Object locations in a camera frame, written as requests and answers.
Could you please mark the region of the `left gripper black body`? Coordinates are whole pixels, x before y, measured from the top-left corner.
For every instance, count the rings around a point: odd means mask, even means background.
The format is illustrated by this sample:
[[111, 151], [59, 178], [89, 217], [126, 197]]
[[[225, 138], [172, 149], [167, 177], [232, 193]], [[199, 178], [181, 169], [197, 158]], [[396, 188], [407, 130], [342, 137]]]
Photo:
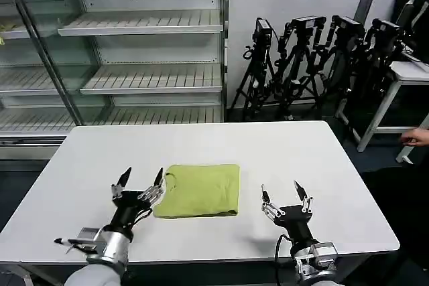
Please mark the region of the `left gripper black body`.
[[142, 192], [123, 191], [120, 198], [113, 199], [117, 209], [109, 224], [110, 231], [132, 233], [133, 227], [153, 212], [153, 204], [137, 199], [140, 193]]

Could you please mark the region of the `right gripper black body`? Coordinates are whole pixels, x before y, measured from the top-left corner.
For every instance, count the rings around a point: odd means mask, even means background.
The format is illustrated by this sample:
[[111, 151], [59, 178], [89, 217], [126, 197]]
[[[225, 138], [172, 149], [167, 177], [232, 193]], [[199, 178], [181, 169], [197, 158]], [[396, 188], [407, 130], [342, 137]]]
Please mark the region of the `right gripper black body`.
[[310, 246], [318, 241], [313, 237], [308, 223], [312, 211], [303, 209], [302, 205], [281, 207], [285, 214], [275, 217], [274, 224], [285, 228], [292, 246]]

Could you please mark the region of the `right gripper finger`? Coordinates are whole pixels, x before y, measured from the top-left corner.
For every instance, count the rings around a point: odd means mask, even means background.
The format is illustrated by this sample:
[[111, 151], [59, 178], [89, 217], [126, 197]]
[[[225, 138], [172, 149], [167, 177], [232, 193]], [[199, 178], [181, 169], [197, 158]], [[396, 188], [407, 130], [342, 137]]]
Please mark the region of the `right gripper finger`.
[[265, 186], [261, 185], [261, 211], [271, 220], [285, 216], [286, 213], [271, 202]]
[[309, 196], [306, 190], [297, 181], [294, 181], [294, 186], [302, 203], [302, 212], [311, 214], [313, 197]]

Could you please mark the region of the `person's hand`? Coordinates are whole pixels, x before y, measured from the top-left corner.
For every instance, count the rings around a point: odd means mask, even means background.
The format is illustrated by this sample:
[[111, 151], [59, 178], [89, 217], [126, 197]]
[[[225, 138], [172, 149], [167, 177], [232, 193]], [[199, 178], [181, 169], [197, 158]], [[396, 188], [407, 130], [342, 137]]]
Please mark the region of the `person's hand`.
[[429, 130], [415, 128], [403, 133], [400, 141], [404, 146], [425, 147], [429, 146]]

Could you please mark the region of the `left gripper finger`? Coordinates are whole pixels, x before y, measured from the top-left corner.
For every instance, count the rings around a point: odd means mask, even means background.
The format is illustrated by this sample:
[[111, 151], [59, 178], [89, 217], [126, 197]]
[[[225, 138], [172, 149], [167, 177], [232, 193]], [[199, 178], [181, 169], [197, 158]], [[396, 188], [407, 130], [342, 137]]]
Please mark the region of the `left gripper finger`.
[[164, 169], [161, 167], [152, 186], [140, 193], [137, 197], [142, 202], [154, 204], [163, 194]]
[[127, 185], [129, 176], [131, 174], [131, 169], [132, 167], [128, 167], [127, 170], [120, 175], [118, 182], [111, 185], [111, 192], [114, 200], [122, 196], [122, 192]]

